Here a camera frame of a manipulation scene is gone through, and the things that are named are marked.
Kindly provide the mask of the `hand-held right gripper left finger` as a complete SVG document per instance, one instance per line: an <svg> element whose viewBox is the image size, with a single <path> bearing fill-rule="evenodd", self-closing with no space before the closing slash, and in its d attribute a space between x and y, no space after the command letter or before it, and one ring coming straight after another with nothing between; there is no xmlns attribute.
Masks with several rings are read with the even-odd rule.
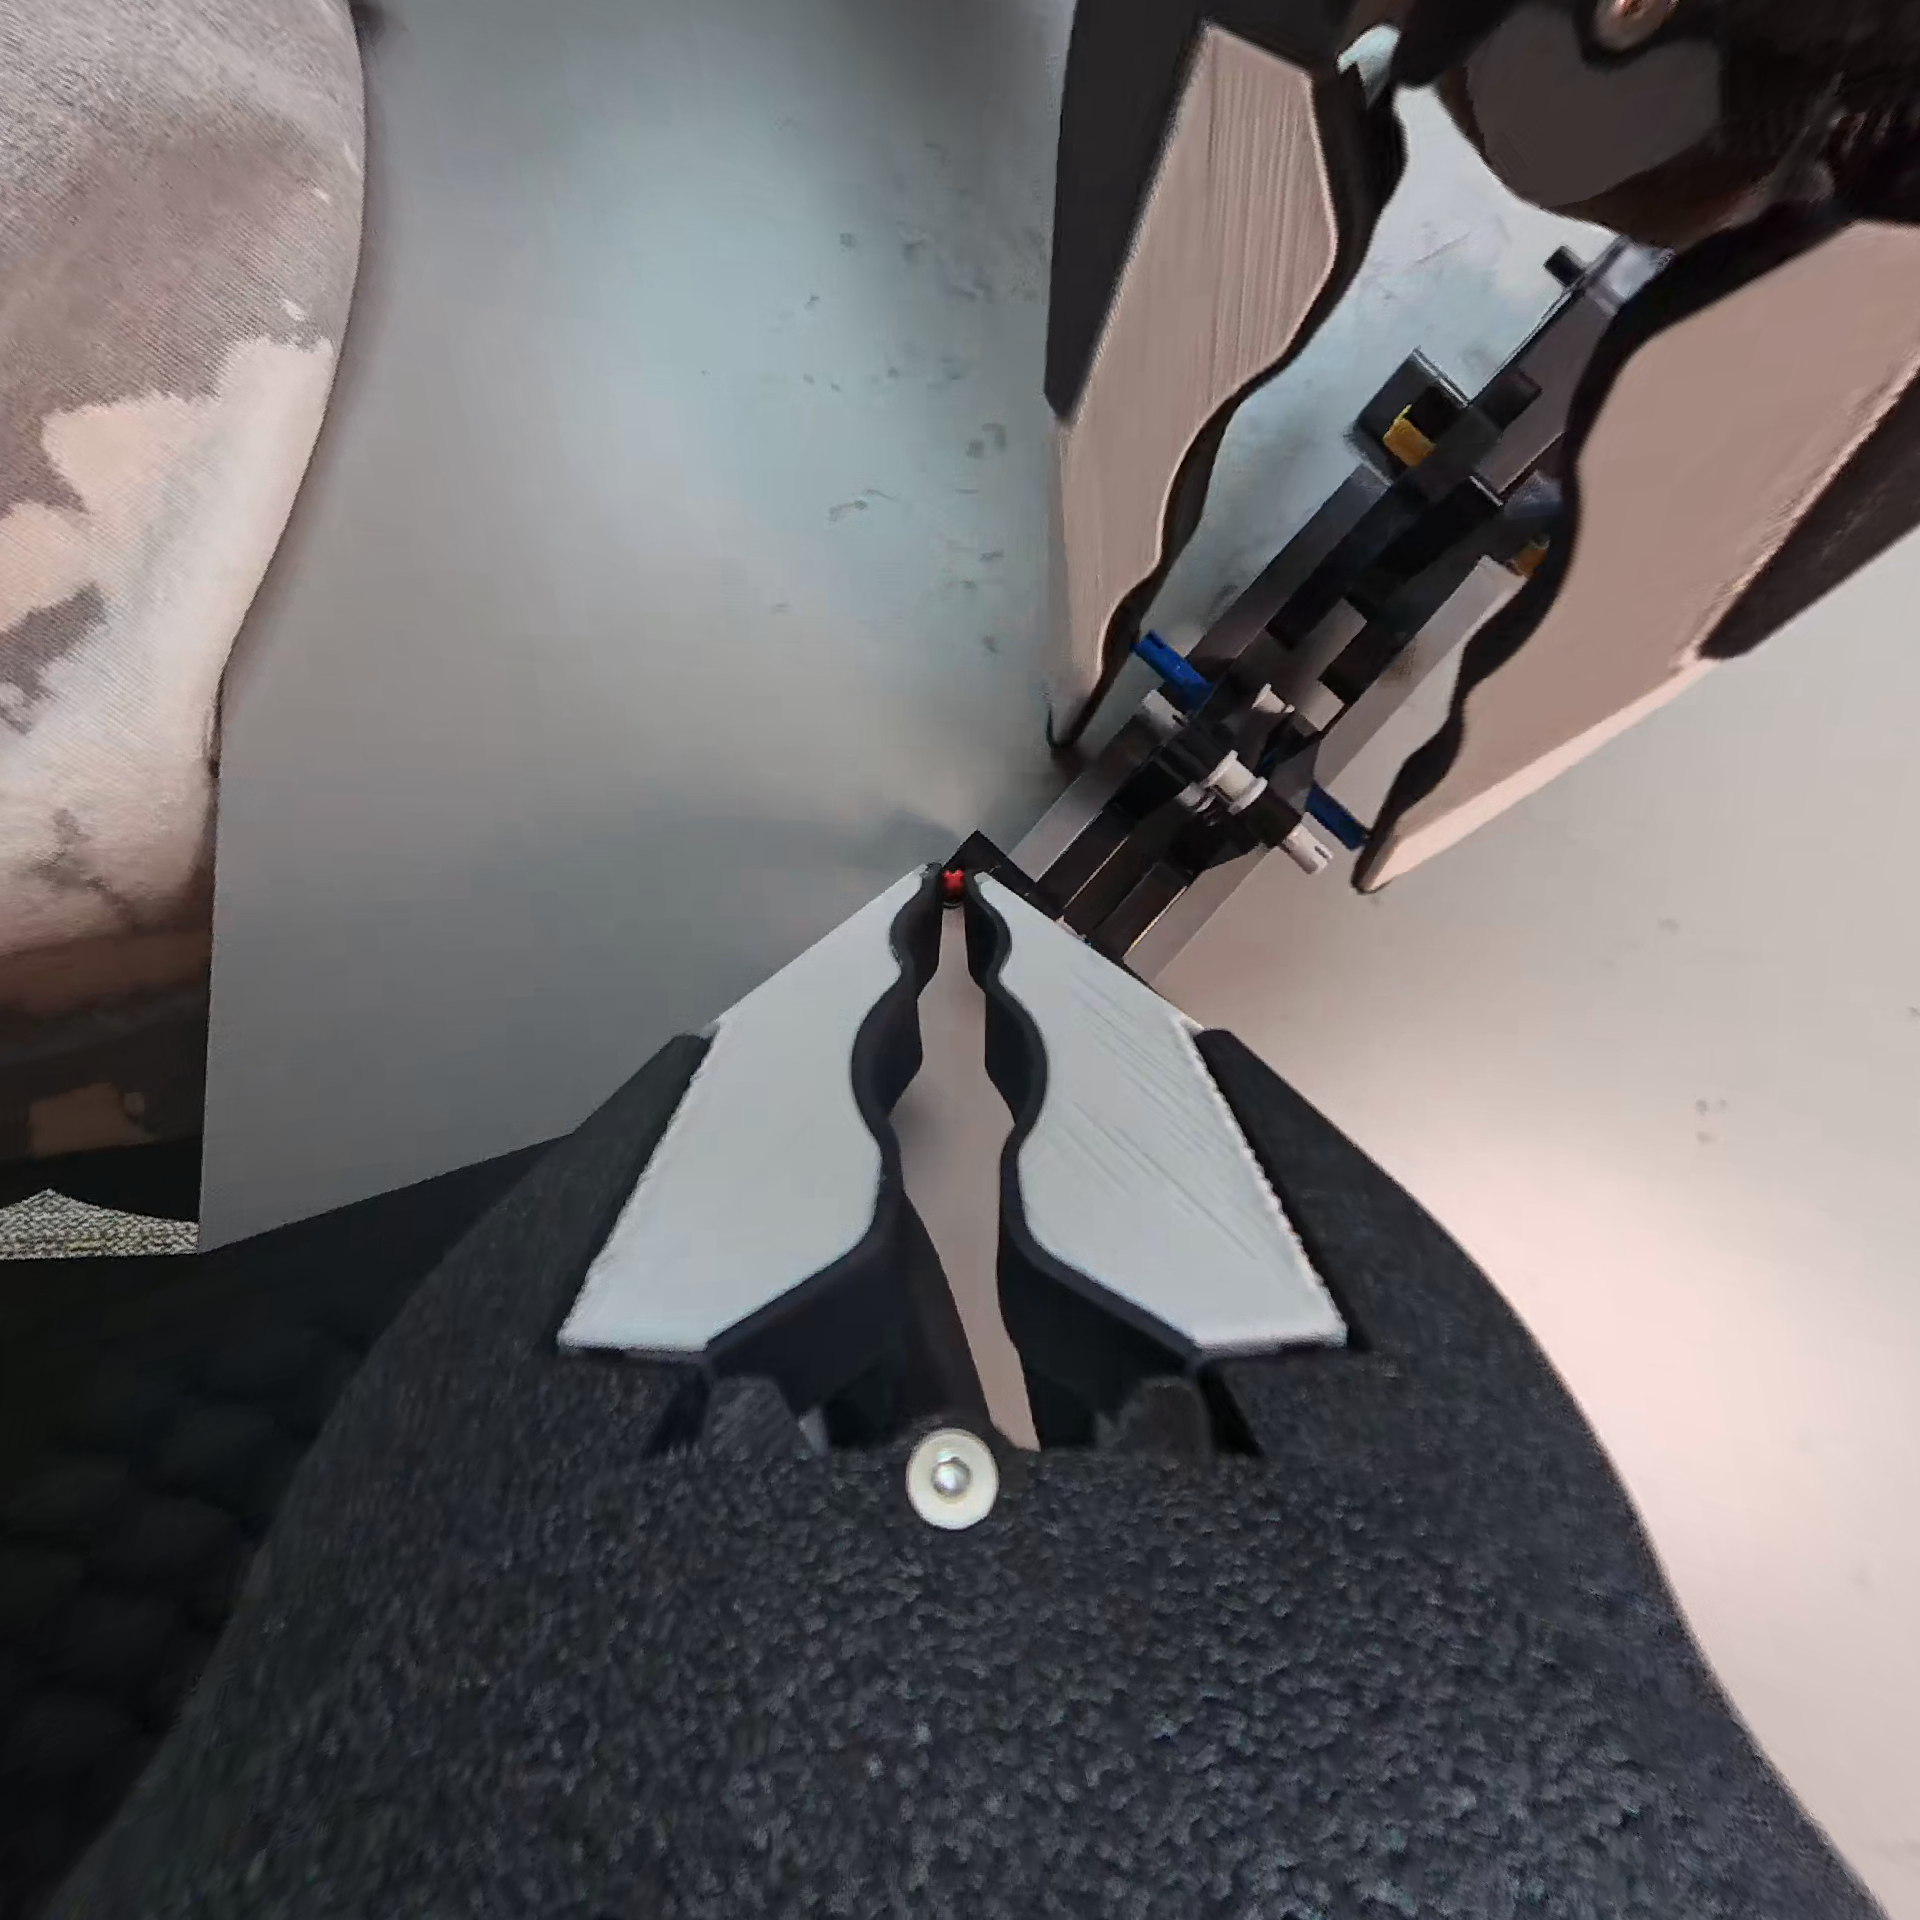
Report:
<svg viewBox="0 0 1920 1920"><path fill-rule="evenodd" d="M941 936L945 872L915 868L709 1026L562 1351L763 1377L837 1446L965 1412L965 1321L891 1124Z"/></svg>

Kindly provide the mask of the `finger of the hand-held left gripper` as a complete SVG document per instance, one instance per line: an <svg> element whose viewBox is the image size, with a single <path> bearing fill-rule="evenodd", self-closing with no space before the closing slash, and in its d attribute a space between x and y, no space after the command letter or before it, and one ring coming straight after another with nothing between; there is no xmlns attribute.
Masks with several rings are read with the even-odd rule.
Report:
<svg viewBox="0 0 1920 1920"><path fill-rule="evenodd" d="M1236 410L1324 329L1402 184L1367 25L1071 19L1045 296L1056 751L1191 541Z"/></svg>
<svg viewBox="0 0 1920 1920"><path fill-rule="evenodd" d="M1721 630L1917 384L1917 229L1756 223L1606 328L1565 431L1565 514L1458 671L1356 863L1371 896L1693 689Z"/></svg>

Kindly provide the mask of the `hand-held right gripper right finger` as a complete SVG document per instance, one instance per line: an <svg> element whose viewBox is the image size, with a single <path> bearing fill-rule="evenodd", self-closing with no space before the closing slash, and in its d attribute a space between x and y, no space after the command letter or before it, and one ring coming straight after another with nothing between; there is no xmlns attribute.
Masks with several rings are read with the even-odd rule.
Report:
<svg viewBox="0 0 1920 1920"><path fill-rule="evenodd" d="M999 1152L999 1316L1038 1446L1091 1446L1150 1381L1338 1351L1350 1321L1203 1031L995 875L965 887Z"/></svg>

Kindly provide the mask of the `grey black toy brick chassis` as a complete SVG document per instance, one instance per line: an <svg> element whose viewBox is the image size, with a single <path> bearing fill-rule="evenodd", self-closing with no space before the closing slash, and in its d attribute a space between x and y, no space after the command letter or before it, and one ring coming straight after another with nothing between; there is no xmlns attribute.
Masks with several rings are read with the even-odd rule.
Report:
<svg viewBox="0 0 1920 1920"><path fill-rule="evenodd" d="M1285 550L1199 638L1136 638L1142 694L1034 841L973 836L947 868L1002 877L1150 975L1261 860L1356 860L1460 650L1544 562L1579 381L1666 261L1628 237L1559 248L1501 355L1409 352L1350 417L1356 468Z"/></svg>

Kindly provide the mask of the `grey desk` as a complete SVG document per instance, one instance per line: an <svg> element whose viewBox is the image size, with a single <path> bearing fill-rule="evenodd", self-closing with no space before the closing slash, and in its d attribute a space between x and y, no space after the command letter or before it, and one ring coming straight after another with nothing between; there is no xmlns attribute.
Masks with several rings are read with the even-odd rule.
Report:
<svg viewBox="0 0 1920 1920"><path fill-rule="evenodd" d="M325 444L228 663L215 1240L550 1139L1041 742L1067 2L383 2ZM1161 987L1587 1409L1917 1917L1917 541L1379 897Z"/></svg>

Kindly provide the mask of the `grey patterned sweatshirt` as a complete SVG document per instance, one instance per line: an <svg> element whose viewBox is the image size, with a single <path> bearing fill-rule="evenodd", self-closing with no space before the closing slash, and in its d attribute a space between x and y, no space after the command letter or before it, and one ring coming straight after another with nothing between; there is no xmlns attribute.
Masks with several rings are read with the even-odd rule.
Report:
<svg viewBox="0 0 1920 1920"><path fill-rule="evenodd" d="M374 2L5 2L5 1163L198 1129L228 663L321 442Z"/></svg>

